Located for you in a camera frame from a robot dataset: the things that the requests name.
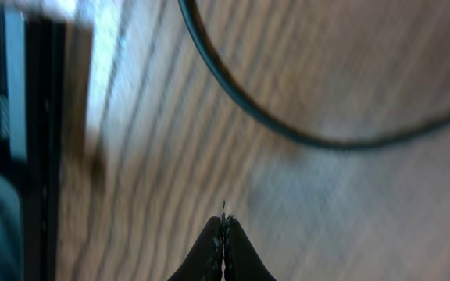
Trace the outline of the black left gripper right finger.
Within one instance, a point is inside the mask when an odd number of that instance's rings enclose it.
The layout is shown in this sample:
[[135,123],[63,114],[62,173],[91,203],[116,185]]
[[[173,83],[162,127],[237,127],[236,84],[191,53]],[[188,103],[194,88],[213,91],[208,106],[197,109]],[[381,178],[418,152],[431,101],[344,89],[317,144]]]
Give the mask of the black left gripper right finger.
[[224,222],[223,249],[226,281],[276,281],[239,221],[231,215]]

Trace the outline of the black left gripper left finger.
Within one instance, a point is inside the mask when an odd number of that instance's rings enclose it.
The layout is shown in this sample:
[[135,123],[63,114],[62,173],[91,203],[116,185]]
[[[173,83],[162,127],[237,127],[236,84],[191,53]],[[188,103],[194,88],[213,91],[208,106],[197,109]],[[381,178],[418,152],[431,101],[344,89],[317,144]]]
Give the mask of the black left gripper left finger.
[[169,281],[220,281],[222,279],[223,228],[212,216],[200,232],[186,258]]

